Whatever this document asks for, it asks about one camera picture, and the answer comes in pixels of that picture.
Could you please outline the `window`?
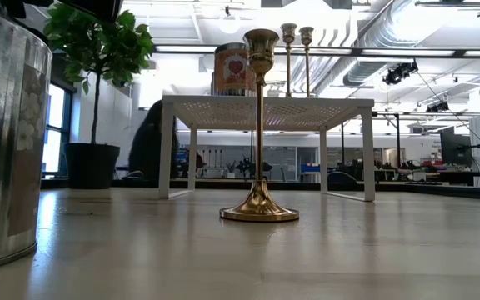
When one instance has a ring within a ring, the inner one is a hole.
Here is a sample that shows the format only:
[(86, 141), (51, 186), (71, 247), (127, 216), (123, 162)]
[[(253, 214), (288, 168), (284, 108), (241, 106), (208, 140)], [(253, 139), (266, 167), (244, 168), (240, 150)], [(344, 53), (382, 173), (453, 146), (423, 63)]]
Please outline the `window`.
[(69, 142), (73, 95), (51, 84), (47, 103), (47, 126), (42, 155), (42, 176), (54, 178), (66, 172), (63, 146)]

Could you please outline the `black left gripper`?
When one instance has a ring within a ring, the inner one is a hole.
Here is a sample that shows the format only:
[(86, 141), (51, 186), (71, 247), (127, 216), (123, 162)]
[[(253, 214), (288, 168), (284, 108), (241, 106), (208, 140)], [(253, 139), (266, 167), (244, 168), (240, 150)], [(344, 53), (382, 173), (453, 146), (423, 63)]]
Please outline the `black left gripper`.
[(123, 0), (58, 0), (73, 8), (93, 15), (101, 21), (113, 23), (122, 8)]

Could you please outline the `green potted plant black pot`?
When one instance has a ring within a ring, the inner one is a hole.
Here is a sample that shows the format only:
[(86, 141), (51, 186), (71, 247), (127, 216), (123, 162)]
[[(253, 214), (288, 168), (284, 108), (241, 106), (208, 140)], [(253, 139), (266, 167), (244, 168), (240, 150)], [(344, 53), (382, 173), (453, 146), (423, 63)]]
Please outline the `green potted plant black pot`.
[(47, 14), (43, 33), (53, 50), (63, 52), (65, 77), (85, 93), (93, 92), (90, 142), (64, 146), (68, 185), (110, 188), (120, 147), (97, 141), (101, 81), (117, 88), (132, 83), (136, 74), (149, 67), (153, 38), (148, 25), (138, 25), (128, 10), (120, 10), (115, 22), (105, 22), (57, 0)]

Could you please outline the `round white ceiling lamp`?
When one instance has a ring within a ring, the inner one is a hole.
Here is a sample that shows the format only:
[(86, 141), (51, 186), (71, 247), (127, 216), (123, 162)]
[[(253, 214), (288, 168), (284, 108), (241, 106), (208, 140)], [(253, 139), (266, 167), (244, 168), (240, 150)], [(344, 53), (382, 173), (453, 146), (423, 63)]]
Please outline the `round white ceiling lamp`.
[(225, 6), (219, 18), (219, 28), (223, 33), (233, 34), (240, 28), (240, 19), (232, 15), (229, 6)]

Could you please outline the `white perforated shelf riser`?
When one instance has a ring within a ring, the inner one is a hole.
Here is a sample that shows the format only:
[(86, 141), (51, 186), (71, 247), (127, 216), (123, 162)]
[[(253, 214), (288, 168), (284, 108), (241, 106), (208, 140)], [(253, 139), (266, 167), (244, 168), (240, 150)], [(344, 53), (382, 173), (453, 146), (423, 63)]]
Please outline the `white perforated shelf riser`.
[(356, 116), (362, 119), (362, 153), (364, 196), (362, 202), (376, 199), (373, 154), (372, 99), (319, 97), (255, 97), (167, 95), (162, 98), (162, 141), (159, 173), (159, 195), (170, 198), (171, 140), (173, 118), (190, 128), (188, 189), (195, 189), (198, 130), (254, 131), (257, 154), (256, 179), (263, 178), (263, 131), (313, 132), (319, 134), (321, 148), (321, 193), (328, 190), (327, 131)]

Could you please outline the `person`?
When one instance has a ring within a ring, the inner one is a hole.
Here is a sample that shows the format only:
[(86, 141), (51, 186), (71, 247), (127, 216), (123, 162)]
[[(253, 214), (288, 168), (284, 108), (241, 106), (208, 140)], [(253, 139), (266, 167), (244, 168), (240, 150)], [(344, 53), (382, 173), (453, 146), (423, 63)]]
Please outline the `person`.
[(161, 162), (163, 101), (155, 102), (147, 112), (132, 140), (128, 170), (140, 172), (149, 181), (159, 179)]

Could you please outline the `silver ventilation duct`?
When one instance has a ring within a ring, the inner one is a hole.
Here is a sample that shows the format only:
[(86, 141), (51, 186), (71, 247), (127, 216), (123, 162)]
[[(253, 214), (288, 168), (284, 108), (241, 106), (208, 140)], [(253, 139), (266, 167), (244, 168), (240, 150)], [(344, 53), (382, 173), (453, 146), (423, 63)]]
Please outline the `silver ventilation duct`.
[[(436, 32), (440, 25), (433, 19), (433, 10), (418, 7), (419, 0), (389, 0), (371, 25), (357, 35), (353, 43), (365, 48), (413, 48)], [(310, 90), (320, 93), (337, 81), (348, 87), (363, 85), (385, 62), (365, 62), (355, 57), (316, 59)]]

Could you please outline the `brass candlestick holder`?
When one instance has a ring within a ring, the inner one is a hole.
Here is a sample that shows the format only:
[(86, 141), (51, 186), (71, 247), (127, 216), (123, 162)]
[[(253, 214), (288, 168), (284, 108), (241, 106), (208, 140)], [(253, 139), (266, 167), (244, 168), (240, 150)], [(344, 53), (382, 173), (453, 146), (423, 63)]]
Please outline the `brass candlestick holder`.
[(259, 28), (243, 36), (248, 50), (248, 64), (256, 75), (256, 159), (255, 180), (246, 199), (234, 207), (220, 210), (220, 217), (227, 220), (256, 223), (290, 222), (299, 219), (299, 211), (280, 206), (273, 200), (268, 183), (263, 176), (263, 128), (265, 75), (273, 68), (274, 49), (279, 36), (270, 29)]
[(293, 22), (286, 22), (281, 25), (282, 30), (282, 40), (285, 43), (286, 49), (286, 98), (290, 98), (292, 96), (291, 91), (291, 49), (292, 44), (295, 40), (295, 30), (297, 25)]
[(299, 32), (301, 35), (301, 43), (304, 47), (305, 52), (305, 74), (306, 74), (306, 94), (307, 97), (311, 97), (311, 88), (310, 88), (310, 45), (313, 40), (313, 27), (301, 27)]

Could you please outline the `black ceiling track light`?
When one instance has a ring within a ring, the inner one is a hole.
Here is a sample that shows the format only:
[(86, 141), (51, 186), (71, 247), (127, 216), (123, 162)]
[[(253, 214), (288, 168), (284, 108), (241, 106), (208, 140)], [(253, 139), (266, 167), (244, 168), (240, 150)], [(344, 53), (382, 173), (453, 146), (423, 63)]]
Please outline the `black ceiling track light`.
[(422, 1), (417, 0), (414, 3), (417, 7), (430, 7), (430, 8), (478, 8), (480, 9), (480, 1), (468, 1), (468, 0), (435, 0), (435, 1)]

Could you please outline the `black aluminium rig frame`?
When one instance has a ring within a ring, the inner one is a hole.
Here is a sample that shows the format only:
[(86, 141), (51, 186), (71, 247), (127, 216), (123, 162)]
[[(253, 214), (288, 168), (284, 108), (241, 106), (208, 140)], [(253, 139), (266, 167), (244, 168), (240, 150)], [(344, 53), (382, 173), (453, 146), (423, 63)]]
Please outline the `black aluminium rig frame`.
[[(244, 181), (196, 181), (195, 188), (248, 190), (251, 182)], [(158, 188), (158, 183), (149, 181), (113, 180), (113, 188)], [(269, 182), (270, 190), (278, 191), (321, 191), (320, 183)], [(41, 190), (69, 188), (67, 179), (42, 179)], [(187, 181), (171, 181), (170, 188), (188, 189)], [(329, 192), (363, 192), (363, 183), (329, 183)], [(438, 196), (480, 199), (480, 187), (444, 186), (431, 184), (411, 184), (403, 182), (379, 183), (376, 192), (423, 193)]]

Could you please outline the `black office chair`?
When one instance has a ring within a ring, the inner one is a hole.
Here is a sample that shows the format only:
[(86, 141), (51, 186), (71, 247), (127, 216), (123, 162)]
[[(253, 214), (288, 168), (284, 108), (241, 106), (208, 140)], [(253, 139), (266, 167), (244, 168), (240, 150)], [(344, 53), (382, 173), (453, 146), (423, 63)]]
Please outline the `black office chair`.
[(339, 171), (330, 172), (327, 175), (327, 182), (330, 185), (345, 185), (345, 186), (352, 186), (352, 185), (358, 184), (357, 180), (353, 176), (349, 175), (346, 172), (339, 172)]

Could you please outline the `black computer monitor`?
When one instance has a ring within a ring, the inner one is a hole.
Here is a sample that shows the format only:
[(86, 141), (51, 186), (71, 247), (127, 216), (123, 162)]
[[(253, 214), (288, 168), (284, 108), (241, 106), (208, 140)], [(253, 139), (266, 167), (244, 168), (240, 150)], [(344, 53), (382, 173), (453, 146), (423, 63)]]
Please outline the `black computer monitor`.
[(469, 136), (456, 134), (454, 128), (440, 132), (442, 160), (445, 164), (471, 167), (473, 157)]

